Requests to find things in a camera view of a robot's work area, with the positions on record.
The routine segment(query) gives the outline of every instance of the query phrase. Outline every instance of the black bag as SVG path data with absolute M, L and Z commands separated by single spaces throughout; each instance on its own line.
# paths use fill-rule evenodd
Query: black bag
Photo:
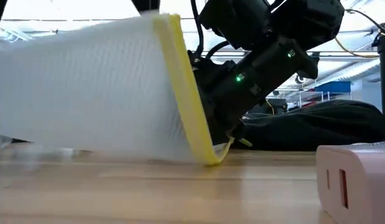
M 385 118 L 373 105 L 333 100 L 280 115 L 250 114 L 245 119 L 247 147 L 272 151 L 315 151 L 319 145 L 385 141 Z

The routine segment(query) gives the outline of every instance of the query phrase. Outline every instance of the yellow cable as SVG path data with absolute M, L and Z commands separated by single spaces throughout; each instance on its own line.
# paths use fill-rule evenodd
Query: yellow cable
M 234 140 L 235 140 L 235 138 L 233 138 L 233 137 L 231 137 L 231 136 L 229 136 L 229 142 L 224 146 L 224 149 L 227 149 L 227 150 L 229 150 L 230 149 L 230 146 L 231 146 L 231 144 L 233 144 L 234 143 Z
M 244 139 L 244 138 L 242 138 L 242 139 L 240 139 L 240 140 L 238 140 L 238 141 L 241 142 L 242 144 L 248 146 L 248 147 L 254 146 L 252 143 L 250 143 L 250 141 L 248 141 L 248 140 L 246 140 L 246 139 Z
M 348 50 L 346 47 L 344 47 L 342 45 L 342 43 L 340 42 L 340 40 L 338 40 L 338 38 L 335 37 L 335 41 L 345 52 L 347 52 L 347 53 L 349 53 L 351 55 L 354 55 L 354 56 L 357 56 L 357 57 L 363 57 L 363 58 L 378 58 L 379 57 L 378 55 L 360 55 L 360 54 L 356 54 L 356 53 Z
M 273 115 L 275 115 L 275 111 L 274 111 L 274 108 L 273 106 L 269 103 L 269 101 L 267 99 L 265 99 L 267 104 L 271 107 L 272 111 L 273 111 Z

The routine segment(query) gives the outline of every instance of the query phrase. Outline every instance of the slot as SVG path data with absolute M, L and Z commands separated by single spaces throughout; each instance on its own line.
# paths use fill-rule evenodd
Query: slot
M 341 169 L 340 169 L 340 182 L 341 182 L 342 205 L 345 208 L 349 208 L 348 187 L 346 185 L 346 172 Z
M 327 169 L 327 189 L 330 189 L 330 172 Z

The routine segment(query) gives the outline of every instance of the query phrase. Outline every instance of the cable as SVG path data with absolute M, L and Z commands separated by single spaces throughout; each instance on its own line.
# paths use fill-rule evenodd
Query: cable
M 234 143 L 234 140 L 235 138 L 234 137 L 231 137 L 229 136 L 229 142 L 227 142 L 227 144 L 224 145 L 223 149 L 230 149 L 231 145 Z
M 241 142 L 242 144 L 248 146 L 248 147 L 254 146 L 250 141 L 248 141 L 248 140 L 246 140 L 246 139 L 244 139 L 244 138 L 242 138 L 242 139 L 240 139 L 240 140 L 238 140 L 238 141 Z
M 273 106 L 269 103 L 269 101 L 265 98 L 266 100 L 266 103 L 271 107 L 272 111 L 273 111 L 273 115 L 275 115 L 275 111 L 274 111 L 274 108 Z
M 216 44 L 208 53 L 207 55 L 205 56 L 206 59 L 210 59 L 218 50 L 220 50 L 221 48 L 229 45 L 230 43 L 228 43 L 228 41 L 223 41 L 223 42 L 220 42 L 218 44 Z
M 337 37 L 335 37 L 335 41 L 345 52 L 347 52 L 347 53 L 349 53 L 351 55 L 354 55 L 354 56 L 357 56 L 357 57 L 363 57 L 363 58 L 378 58 L 379 57 L 379 55 L 360 55 L 360 54 L 356 54 L 356 53 L 348 50 L 346 47 L 344 47 L 342 45 L 342 43 L 340 42 L 340 40 L 338 40 Z
M 376 25 L 378 27 L 378 29 L 380 29 L 383 33 L 385 33 L 385 28 L 383 28 L 381 25 L 379 25 L 377 22 L 375 22 L 374 19 L 372 19 L 371 17 L 367 16 L 365 13 L 363 13 L 363 12 L 361 12 L 359 10 L 355 10 L 355 9 L 347 9 L 345 11 L 346 12 L 357 12 L 358 14 L 361 14 L 362 16 L 364 16 L 365 18 L 370 20 L 374 25 Z
M 197 46 L 197 50 L 195 51 L 195 54 L 197 57 L 199 57 L 204 51 L 204 33 L 202 31 L 201 24 L 198 21 L 198 10 L 197 10 L 197 4 L 195 3 L 195 0 L 191 0 L 191 7 L 192 7 L 192 14 L 194 15 L 195 25 L 197 25 L 198 36 L 199 36 L 199 43 Z

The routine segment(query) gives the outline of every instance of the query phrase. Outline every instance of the white wall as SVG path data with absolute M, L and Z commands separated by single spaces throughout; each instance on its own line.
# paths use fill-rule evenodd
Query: white wall
M 371 103 L 382 111 L 381 82 L 363 82 L 362 95 L 364 102 Z
M 336 99 L 338 100 L 357 100 L 357 101 L 363 101 L 363 83 L 361 80 L 357 80 L 355 82 L 351 83 L 350 86 L 351 90 L 351 97 L 349 94 L 337 96 Z

